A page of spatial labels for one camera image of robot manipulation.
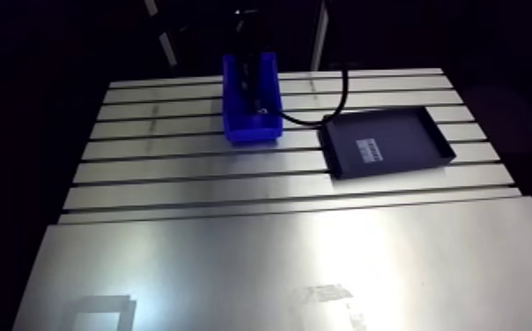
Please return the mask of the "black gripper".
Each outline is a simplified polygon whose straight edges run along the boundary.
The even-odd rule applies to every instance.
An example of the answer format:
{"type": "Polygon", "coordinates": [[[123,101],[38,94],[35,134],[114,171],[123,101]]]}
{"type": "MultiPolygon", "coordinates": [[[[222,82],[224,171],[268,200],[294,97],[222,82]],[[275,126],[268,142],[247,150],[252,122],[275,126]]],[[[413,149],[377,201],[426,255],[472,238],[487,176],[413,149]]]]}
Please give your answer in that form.
{"type": "Polygon", "coordinates": [[[257,9],[235,10],[235,56],[238,66],[240,91],[250,114],[266,115],[269,110],[262,105],[259,93],[261,53],[254,42],[257,9]]]}

